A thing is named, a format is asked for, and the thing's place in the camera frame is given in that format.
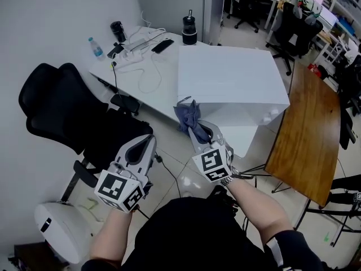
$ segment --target black pants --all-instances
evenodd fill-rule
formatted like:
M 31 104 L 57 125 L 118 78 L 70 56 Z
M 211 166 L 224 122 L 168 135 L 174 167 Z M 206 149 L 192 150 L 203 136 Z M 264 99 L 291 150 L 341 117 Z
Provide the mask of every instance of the black pants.
M 334 189 L 346 189 L 361 191 L 361 174 L 347 178 L 337 178 L 333 180 L 331 190 Z M 342 193 L 342 194 L 330 194 L 328 201 L 337 204 L 353 204 L 354 194 L 353 193 Z

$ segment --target watch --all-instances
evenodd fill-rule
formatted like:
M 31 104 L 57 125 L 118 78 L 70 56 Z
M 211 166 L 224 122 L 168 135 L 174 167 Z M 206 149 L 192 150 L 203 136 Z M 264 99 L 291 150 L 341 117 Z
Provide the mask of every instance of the watch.
M 226 187 L 230 182 L 232 182 L 234 180 L 233 177 L 229 176 L 229 177 L 226 177 L 224 178 L 223 180 L 221 180 L 221 185 L 223 187 Z

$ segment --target plastic bottle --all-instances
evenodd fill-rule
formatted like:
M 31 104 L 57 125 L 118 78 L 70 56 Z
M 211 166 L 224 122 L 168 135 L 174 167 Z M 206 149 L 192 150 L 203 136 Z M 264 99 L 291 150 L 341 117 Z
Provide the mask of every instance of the plastic bottle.
M 94 53 L 94 55 L 98 58 L 101 59 L 103 57 L 103 50 L 102 48 L 99 46 L 99 44 L 97 44 L 94 39 L 92 37 L 89 37 L 89 42 L 90 42 L 90 46 L 91 49 Z

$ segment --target tile floor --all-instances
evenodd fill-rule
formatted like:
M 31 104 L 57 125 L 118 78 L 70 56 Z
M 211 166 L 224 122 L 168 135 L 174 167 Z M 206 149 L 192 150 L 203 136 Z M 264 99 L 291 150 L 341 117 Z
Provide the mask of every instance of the tile floor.
M 234 29 L 237 20 L 234 18 L 225 19 L 224 27 L 221 34 L 221 43 L 223 46 L 236 46 L 248 48 L 265 48 L 265 39 L 267 32 L 263 30 L 261 25 L 259 33 L 254 33 L 248 24 L 242 24 L 239 29 Z M 285 75 L 285 65 L 281 59 L 276 60 L 277 66 L 285 83 L 285 87 L 289 88 L 290 77 Z M 154 129 L 157 138 L 157 152 L 162 156 L 164 164 L 170 169 L 173 175 L 177 178 L 181 192 L 189 191 L 194 196 L 206 198 L 213 189 L 213 185 L 207 182 L 197 172 L 193 161 L 193 148 L 188 137 L 177 131 L 177 124 L 168 118 L 160 115 L 156 111 L 147 106 L 142 106 L 140 109 L 139 120 L 145 120 L 150 123 Z M 262 164 L 266 161 L 272 144 L 276 137 L 276 132 L 280 124 L 280 119 L 276 119 L 268 126 L 260 126 L 256 132 L 256 136 L 252 141 L 250 149 L 246 157 L 242 159 L 235 159 L 234 166 L 240 170 L 246 170 L 256 165 Z M 361 134 L 361 120 L 359 117 L 354 118 L 354 132 Z M 359 173 L 361 169 L 361 141 L 358 138 L 356 143 L 349 145 L 347 150 L 340 148 L 339 159 L 347 176 L 353 176 Z M 335 178 L 342 177 L 343 172 L 340 164 L 337 163 Z M 167 170 L 158 163 L 154 163 L 149 171 L 149 178 L 154 183 L 149 196 L 146 200 L 141 200 L 141 210 L 151 216 L 154 211 L 164 206 L 170 200 L 179 197 L 175 179 L 167 172 Z M 275 188 L 278 181 L 272 177 L 259 177 L 257 187 L 266 194 L 271 195 L 276 199 L 286 210 L 292 223 L 295 224 L 305 205 L 306 198 L 293 191 L 287 190 L 280 193 L 272 194 L 271 190 Z M 87 187 L 83 182 L 76 185 L 70 202 L 74 206 L 89 206 L 88 198 L 96 199 L 93 190 Z M 343 205 L 328 204 L 327 209 L 348 209 Z M 82 214 L 90 223 L 94 233 L 97 233 L 102 227 L 102 222 L 105 220 L 109 212 L 109 208 L 99 203 L 93 209 L 93 215 L 83 208 L 79 208 Z M 240 225 L 243 223 L 244 214 L 242 211 L 237 213 L 236 219 Z M 146 222 L 139 212 L 135 212 L 131 222 L 128 238 L 128 249 L 126 251 L 126 258 L 134 248 L 134 238 L 139 229 Z M 349 225 L 360 229 L 360 222 L 357 218 L 349 220 Z M 337 231 L 338 225 L 330 221 L 326 217 L 317 214 L 307 214 L 301 224 L 300 231 L 303 232 L 311 249 L 327 264 L 333 268 L 342 268 L 352 258 L 358 244 L 360 243 L 361 235 L 343 233 L 335 247 L 330 246 L 333 236 Z M 262 248 L 259 235 L 252 224 L 248 228 L 248 237 L 252 242 Z

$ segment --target white cube with black markers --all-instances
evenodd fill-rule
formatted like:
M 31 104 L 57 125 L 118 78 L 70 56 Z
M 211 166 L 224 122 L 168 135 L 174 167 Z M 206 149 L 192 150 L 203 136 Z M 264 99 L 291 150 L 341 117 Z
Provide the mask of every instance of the white cube with black markers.
M 96 184 L 95 195 L 106 205 L 129 213 L 145 193 L 139 181 L 103 170 Z
M 217 182 L 232 175 L 231 157 L 225 145 L 194 156 L 193 161 L 209 182 Z

